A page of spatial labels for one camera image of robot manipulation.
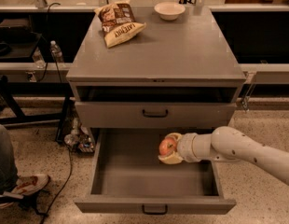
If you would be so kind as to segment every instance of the terrazzo floor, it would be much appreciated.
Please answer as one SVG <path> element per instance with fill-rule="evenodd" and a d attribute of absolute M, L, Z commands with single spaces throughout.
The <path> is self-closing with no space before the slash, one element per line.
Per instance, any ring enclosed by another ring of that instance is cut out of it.
<path fill-rule="evenodd" d="M 60 104 L 41 106 L 34 101 L 23 110 L 27 113 L 59 110 Z M 250 111 L 241 107 L 235 112 L 229 126 L 246 133 L 254 140 L 289 152 L 289 101 L 250 103 Z M 217 170 L 224 197 L 234 199 L 237 205 L 226 215 L 129 215 L 83 214 L 74 199 L 87 193 L 92 172 L 92 156 L 69 153 L 64 145 L 54 141 L 57 122 L 35 125 L 9 126 L 20 175 L 47 173 L 51 181 L 38 198 L 40 211 L 47 211 L 54 197 L 60 195 L 51 206 L 44 223 L 216 223 L 216 224 L 289 224 L 289 187 L 252 164 L 244 161 L 217 163 Z M 15 203 L 0 210 L 0 223 L 40 223 L 41 217 L 32 209 L 21 210 Z"/>

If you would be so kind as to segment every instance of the black handle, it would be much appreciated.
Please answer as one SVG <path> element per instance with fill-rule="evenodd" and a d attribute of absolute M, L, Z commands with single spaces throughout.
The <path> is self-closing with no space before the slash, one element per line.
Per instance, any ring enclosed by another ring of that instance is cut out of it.
<path fill-rule="evenodd" d="M 158 112 L 146 112 L 143 109 L 143 116 L 146 118 L 165 118 L 169 115 L 169 111 L 166 109 L 164 113 L 158 113 Z"/>
<path fill-rule="evenodd" d="M 168 212 L 168 207 L 167 205 L 164 205 L 164 211 L 163 212 L 147 212 L 145 211 L 145 206 L 142 205 L 143 213 L 146 215 L 165 215 Z"/>

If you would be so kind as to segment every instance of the gray pants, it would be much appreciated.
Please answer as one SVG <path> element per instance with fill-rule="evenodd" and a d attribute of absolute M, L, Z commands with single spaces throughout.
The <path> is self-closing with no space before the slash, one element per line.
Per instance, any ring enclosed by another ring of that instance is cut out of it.
<path fill-rule="evenodd" d="M 14 151 L 7 129 L 0 124 L 0 193 L 15 187 L 17 168 Z"/>

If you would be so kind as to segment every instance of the person's foot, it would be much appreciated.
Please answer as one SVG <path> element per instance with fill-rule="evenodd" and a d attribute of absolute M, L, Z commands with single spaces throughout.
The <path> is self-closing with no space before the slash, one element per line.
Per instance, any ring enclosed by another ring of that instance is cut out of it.
<path fill-rule="evenodd" d="M 30 196 L 41 190 L 47 185 L 50 178 L 45 174 L 37 174 L 29 177 L 20 177 L 17 180 L 16 187 L 11 191 L 11 193 L 20 194 L 23 196 Z M 13 203 L 1 203 L 0 208 L 6 208 Z"/>

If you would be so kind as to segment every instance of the drawer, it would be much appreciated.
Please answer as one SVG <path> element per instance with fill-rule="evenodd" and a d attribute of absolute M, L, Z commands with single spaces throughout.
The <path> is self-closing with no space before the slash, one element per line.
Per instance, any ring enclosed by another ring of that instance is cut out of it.
<path fill-rule="evenodd" d="M 86 127 L 211 129 L 228 125 L 235 104 L 76 102 Z"/>
<path fill-rule="evenodd" d="M 212 162 L 158 160 L 158 144 L 169 131 L 101 130 L 89 192 L 75 200 L 78 208 L 84 213 L 226 214 L 236 202 L 224 199 Z"/>

